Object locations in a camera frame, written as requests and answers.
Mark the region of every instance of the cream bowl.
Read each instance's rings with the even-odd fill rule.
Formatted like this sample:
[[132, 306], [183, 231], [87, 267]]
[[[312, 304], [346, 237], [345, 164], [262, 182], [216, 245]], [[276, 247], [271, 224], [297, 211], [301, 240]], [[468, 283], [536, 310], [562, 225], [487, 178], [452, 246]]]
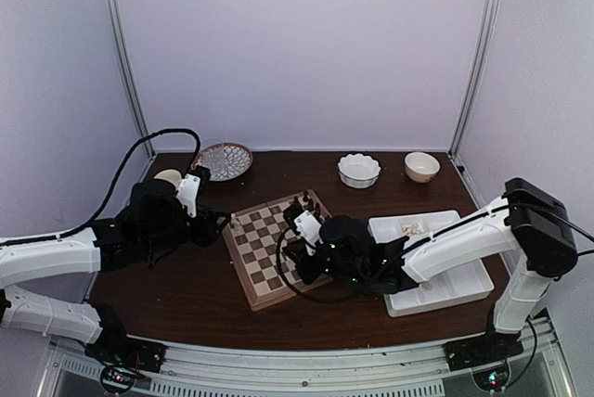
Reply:
[[420, 184], [431, 181], [439, 172], [439, 161], [431, 154], [408, 153], [405, 157], [405, 171], [410, 180]]
[[162, 179], [173, 184], [175, 188], [178, 188], [182, 182], [182, 174], [178, 170], [163, 170], [155, 174], [153, 179]]

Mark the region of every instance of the chess piece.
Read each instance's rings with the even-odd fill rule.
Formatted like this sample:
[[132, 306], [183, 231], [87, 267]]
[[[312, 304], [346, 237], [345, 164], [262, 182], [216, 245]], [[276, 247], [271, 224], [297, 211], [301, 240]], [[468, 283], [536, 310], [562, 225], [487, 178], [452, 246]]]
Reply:
[[231, 228], [238, 228], [240, 226], [240, 222], [238, 216], [235, 213], [231, 213]]

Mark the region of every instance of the chessboard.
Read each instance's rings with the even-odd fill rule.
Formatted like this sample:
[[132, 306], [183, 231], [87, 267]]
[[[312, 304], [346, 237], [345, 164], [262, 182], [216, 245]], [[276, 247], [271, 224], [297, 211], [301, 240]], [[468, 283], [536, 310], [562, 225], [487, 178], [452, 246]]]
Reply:
[[[259, 311], [273, 304], [287, 300], [295, 293], [290, 290], [277, 271], [277, 241], [289, 226], [282, 213], [297, 198], [304, 206], [312, 208], [319, 204], [321, 218], [329, 217], [328, 210], [313, 190], [273, 200], [234, 213], [231, 223], [223, 231], [223, 238], [238, 273], [239, 281], [253, 311]], [[297, 239], [289, 230], [285, 236], [288, 242]], [[297, 275], [294, 262], [281, 253], [281, 268], [289, 282], [302, 291], [317, 288], [331, 281], [321, 276], [314, 284], [307, 286]]]

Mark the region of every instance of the white fluted bowl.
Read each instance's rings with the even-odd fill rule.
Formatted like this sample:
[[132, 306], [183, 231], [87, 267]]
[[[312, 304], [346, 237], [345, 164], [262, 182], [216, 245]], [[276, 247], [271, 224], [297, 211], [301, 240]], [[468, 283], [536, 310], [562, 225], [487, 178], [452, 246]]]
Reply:
[[344, 156], [338, 162], [341, 181], [351, 188], [369, 188], [380, 177], [380, 164], [360, 153]]

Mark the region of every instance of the white bowl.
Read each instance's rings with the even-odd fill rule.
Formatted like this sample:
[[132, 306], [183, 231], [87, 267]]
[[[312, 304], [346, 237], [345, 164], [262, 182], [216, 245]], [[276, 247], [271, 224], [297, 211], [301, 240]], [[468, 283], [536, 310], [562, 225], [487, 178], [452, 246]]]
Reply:
[[368, 188], [380, 177], [380, 164], [370, 156], [349, 154], [338, 162], [341, 181], [352, 188]]
[[405, 157], [407, 176], [420, 184], [431, 181], [440, 168], [439, 161], [431, 154], [415, 152], [408, 153]]

